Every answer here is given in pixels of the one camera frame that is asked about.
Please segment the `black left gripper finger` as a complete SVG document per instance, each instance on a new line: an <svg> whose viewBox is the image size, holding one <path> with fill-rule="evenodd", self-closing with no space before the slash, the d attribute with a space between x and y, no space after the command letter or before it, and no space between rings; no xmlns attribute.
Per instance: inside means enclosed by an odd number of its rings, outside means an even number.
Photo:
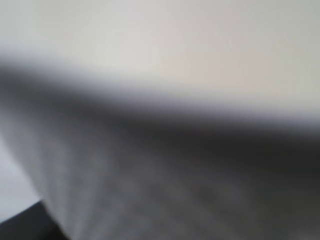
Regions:
<svg viewBox="0 0 320 240"><path fill-rule="evenodd" d="M0 224L0 240L67 240L48 215L42 202L37 202Z"/></svg>

